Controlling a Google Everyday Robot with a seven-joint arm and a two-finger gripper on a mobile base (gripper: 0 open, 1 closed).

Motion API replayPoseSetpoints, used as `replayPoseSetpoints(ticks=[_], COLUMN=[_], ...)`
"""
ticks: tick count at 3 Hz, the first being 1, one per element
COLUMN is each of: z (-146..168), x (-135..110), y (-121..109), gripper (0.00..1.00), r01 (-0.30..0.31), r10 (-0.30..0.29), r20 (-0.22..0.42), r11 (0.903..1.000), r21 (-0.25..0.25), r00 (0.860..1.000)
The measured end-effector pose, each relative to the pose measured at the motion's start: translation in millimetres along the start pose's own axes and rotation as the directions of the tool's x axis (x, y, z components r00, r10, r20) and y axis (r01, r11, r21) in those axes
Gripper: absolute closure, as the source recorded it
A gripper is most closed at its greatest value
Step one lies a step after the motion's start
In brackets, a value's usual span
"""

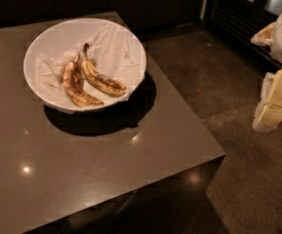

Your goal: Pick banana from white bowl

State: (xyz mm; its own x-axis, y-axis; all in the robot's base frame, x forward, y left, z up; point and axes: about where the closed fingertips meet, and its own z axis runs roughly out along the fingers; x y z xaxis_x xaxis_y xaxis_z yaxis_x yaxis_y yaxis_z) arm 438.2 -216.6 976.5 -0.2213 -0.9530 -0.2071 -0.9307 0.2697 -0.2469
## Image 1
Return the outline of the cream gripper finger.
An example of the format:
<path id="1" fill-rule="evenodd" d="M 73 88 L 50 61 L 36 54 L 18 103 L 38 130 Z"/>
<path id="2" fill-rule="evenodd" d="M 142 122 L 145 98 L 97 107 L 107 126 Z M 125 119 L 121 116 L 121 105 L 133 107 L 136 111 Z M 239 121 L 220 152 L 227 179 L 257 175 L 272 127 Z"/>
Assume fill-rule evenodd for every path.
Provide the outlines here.
<path id="1" fill-rule="evenodd" d="M 262 81 L 261 101 L 258 103 L 252 127 L 260 133 L 269 133 L 282 123 L 282 69 L 275 74 L 267 72 Z"/>

